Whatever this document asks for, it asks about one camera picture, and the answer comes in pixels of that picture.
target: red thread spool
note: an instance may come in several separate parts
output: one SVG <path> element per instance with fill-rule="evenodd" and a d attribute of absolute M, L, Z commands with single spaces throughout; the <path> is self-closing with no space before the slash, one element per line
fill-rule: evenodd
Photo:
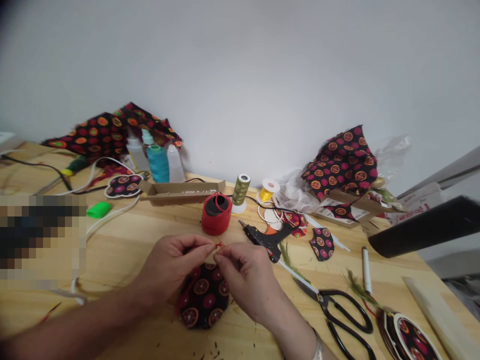
<path fill-rule="evenodd" d="M 216 192 L 207 197 L 203 203 L 201 228 L 208 235 L 218 236 L 223 234 L 229 227 L 231 215 L 232 202 L 230 198 Z"/>

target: forearm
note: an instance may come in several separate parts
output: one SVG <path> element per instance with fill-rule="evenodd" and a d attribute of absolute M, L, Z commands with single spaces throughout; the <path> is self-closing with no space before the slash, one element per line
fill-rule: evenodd
<path fill-rule="evenodd" d="M 95 359 L 146 313 L 128 287 L 114 291 L 7 339 L 7 359 Z"/>
<path fill-rule="evenodd" d="M 286 360 L 312 360 L 317 350 L 317 335 L 297 308 L 285 296 L 275 311 L 278 316 L 266 325 Z M 322 344 L 322 359 L 336 360 L 331 350 Z"/>

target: green thread spool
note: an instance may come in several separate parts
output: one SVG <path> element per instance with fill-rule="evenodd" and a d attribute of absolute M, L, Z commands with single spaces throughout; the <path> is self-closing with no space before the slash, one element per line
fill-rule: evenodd
<path fill-rule="evenodd" d="M 245 196 L 249 190 L 250 180 L 250 176 L 247 174 L 240 174 L 236 178 L 235 189 L 233 189 L 233 196 L 231 198 L 231 203 L 233 204 L 231 212 L 233 214 L 243 213 L 247 208 Z"/>
<path fill-rule="evenodd" d="M 101 219 L 103 218 L 112 208 L 108 202 L 100 201 L 95 206 L 89 208 L 86 211 L 86 215 L 92 219 Z"/>

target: green thimble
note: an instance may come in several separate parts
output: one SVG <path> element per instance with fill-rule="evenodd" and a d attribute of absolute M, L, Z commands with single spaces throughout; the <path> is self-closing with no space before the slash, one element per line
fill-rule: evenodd
<path fill-rule="evenodd" d="M 101 219 L 103 218 L 112 208 L 108 202 L 100 201 L 95 206 L 89 208 L 86 211 L 86 215 L 92 219 Z"/>

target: glue gun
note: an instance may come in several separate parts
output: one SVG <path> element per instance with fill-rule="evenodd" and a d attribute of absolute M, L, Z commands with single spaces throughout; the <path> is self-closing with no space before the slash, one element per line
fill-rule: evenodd
<path fill-rule="evenodd" d="M 279 243 L 285 239 L 295 227 L 288 222 L 283 224 L 281 230 L 271 235 L 265 235 L 260 232 L 255 226 L 250 226 L 244 223 L 242 220 L 238 222 L 243 226 L 243 231 L 246 237 L 255 245 L 263 246 L 270 257 L 272 263 L 278 263 L 282 252 L 279 249 Z"/>

